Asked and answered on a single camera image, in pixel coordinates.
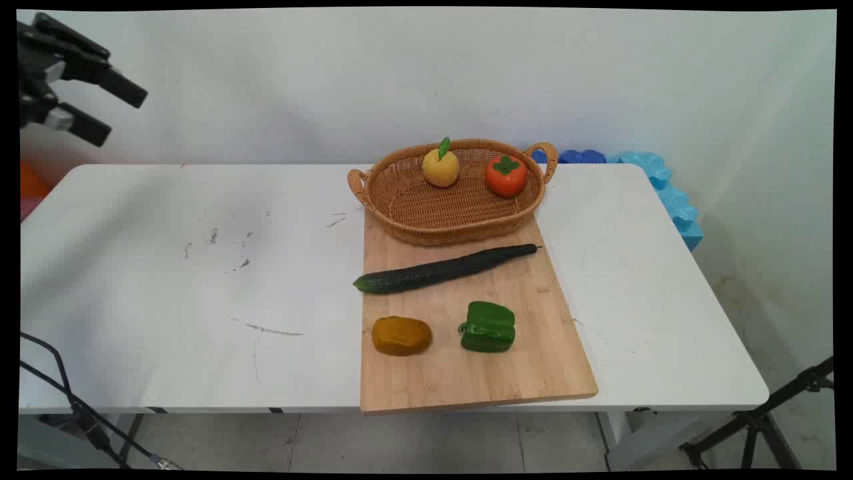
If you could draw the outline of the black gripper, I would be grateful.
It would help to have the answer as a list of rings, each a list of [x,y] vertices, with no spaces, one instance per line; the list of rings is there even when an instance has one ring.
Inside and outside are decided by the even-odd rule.
[[[112,127],[69,103],[60,103],[51,83],[63,79],[97,85],[139,109],[147,90],[119,72],[110,55],[106,47],[48,13],[37,12],[30,24],[18,21],[19,127],[37,123],[103,146]]]

